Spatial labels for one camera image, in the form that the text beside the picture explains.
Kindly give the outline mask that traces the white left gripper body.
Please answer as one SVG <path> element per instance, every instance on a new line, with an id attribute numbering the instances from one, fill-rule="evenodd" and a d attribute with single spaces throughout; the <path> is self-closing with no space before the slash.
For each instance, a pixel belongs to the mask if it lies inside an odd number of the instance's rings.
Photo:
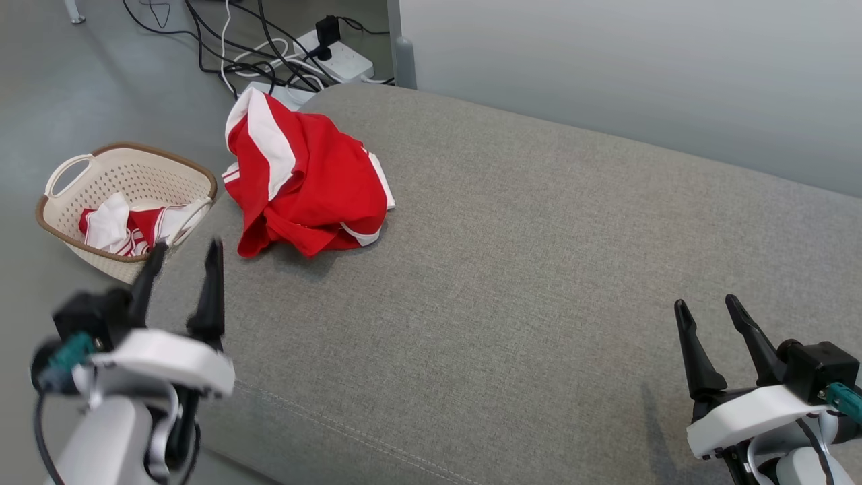
<path id="1" fill-rule="evenodd" d="M 221 397 L 234 390 L 234 365 L 222 351 L 163 329 L 132 329 L 116 349 L 92 355 L 90 362 Z"/>

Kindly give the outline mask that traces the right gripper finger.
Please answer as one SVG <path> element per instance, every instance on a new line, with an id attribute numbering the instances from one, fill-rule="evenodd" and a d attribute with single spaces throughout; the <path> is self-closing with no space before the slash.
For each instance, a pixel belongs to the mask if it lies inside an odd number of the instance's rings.
<path id="1" fill-rule="evenodd" d="M 723 392 L 727 388 L 727 382 L 708 358 L 698 337 L 696 320 L 686 301 L 677 300 L 674 313 L 690 398 L 702 399 Z"/>
<path id="2" fill-rule="evenodd" d="M 784 381 L 785 363 L 779 361 L 776 348 L 764 335 L 760 326 L 751 318 L 736 295 L 725 297 L 725 306 L 735 326 L 742 335 L 746 349 L 757 372 L 757 386 L 780 385 Z"/>

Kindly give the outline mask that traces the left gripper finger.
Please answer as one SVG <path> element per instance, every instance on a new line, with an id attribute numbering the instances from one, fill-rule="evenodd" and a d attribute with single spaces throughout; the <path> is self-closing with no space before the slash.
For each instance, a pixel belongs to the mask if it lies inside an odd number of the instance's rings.
<path id="1" fill-rule="evenodd" d="M 224 244 L 215 238 L 204 259 L 204 279 L 196 310 L 186 321 L 189 337 L 222 351 L 225 334 Z"/>
<path id="2" fill-rule="evenodd" d="M 132 328 L 144 328 L 147 326 L 145 320 L 147 319 L 153 285 L 162 269 L 168 248 L 169 246 L 164 240 L 157 242 L 131 285 L 127 317 Z"/>

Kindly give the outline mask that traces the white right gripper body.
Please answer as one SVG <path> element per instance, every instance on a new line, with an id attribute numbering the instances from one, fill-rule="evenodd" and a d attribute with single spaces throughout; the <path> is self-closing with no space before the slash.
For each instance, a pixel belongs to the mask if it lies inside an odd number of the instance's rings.
<path id="1" fill-rule="evenodd" d="M 763 387 L 717 406 L 687 427 L 696 457 L 711 455 L 748 440 L 754 455 L 786 453 L 810 445 L 795 423 L 803 418 L 824 444 L 836 439 L 836 416 L 825 405 L 811 406 L 784 386 Z"/>

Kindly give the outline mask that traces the red and white t-shirt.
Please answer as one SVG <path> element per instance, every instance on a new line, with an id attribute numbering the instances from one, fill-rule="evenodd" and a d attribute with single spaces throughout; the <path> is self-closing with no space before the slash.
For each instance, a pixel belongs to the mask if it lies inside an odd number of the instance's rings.
<path id="1" fill-rule="evenodd" d="M 188 205 L 133 205 L 115 193 L 98 208 L 85 209 L 78 227 L 89 247 L 117 257 L 142 257 L 159 243 L 169 247 L 181 243 L 211 205 L 209 197 Z"/>

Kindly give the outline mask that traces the red shorts with white stripe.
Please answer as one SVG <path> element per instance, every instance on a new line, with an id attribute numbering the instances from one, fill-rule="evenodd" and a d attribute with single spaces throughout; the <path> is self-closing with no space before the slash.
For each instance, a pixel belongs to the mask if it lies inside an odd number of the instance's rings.
<path id="1" fill-rule="evenodd" d="M 225 135 L 235 163 L 222 179 L 242 214 L 240 257 L 281 242 L 311 258 L 379 239 L 396 205 L 382 166 L 329 117 L 292 111 L 248 87 Z"/>

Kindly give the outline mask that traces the beige plastic laundry basket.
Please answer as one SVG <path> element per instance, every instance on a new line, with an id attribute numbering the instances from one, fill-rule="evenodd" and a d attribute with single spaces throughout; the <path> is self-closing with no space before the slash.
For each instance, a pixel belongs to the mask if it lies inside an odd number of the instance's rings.
<path id="1" fill-rule="evenodd" d="M 58 165 L 35 209 L 35 221 L 100 272 L 131 283 L 147 257 L 121 257 L 84 243 L 78 221 L 122 193 L 137 209 L 203 202 L 207 211 L 216 200 L 218 182 L 209 169 L 176 154 L 133 142 L 117 142 Z"/>

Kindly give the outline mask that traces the large white power strip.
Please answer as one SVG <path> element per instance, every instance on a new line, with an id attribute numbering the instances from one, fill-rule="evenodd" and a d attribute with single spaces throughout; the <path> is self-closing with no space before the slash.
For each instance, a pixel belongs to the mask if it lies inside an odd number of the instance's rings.
<path id="1" fill-rule="evenodd" d="M 288 61 L 288 67 L 304 79 L 315 79 L 317 85 L 360 83 L 374 80 L 374 64 L 358 51 L 336 40 L 330 44 L 330 56 L 326 59 L 311 57 L 311 52 L 320 47 L 317 31 L 299 36 L 295 40 L 276 37 L 269 43 L 277 53 L 277 67 Z"/>

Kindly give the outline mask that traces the black power adapter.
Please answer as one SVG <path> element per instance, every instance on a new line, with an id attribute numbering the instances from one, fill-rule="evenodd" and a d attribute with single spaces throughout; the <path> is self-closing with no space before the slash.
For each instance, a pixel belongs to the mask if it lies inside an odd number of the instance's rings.
<path id="1" fill-rule="evenodd" d="M 318 47 L 315 47 L 311 55 L 321 61 L 328 61 L 332 58 L 331 46 L 341 41 L 339 19 L 334 15 L 327 15 L 315 24 L 315 34 L 317 34 Z"/>

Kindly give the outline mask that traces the grey partition post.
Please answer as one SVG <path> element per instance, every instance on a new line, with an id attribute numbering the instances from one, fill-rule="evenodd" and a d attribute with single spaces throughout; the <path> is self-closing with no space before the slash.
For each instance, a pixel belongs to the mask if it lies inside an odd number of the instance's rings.
<path id="1" fill-rule="evenodd" d="M 401 2 L 400 0 L 386 0 L 386 6 L 395 84 L 396 86 L 416 90 L 418 88 L 418 80 L 416 79 L 413 43 L 410 39 L 407 39 L 403 33 L 403 27 L 401 27 Z"/>

